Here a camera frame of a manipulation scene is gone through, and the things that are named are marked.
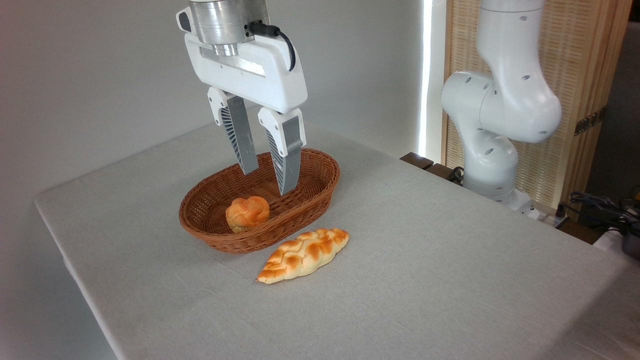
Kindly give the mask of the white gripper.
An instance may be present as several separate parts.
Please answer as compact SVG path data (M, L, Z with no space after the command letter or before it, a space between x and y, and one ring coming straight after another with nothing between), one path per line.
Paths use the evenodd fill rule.
M257 115L266 129L279 193L294 190L307 144L298 108L307 100L300 60L289 71L290 49L281 38L256 35L238 44L238 54L231 56L215 55L194 34L186 33L184 40L196 75L211 86L207 98L214 121L224 128L243 173L259 168L245 99L263 106Z

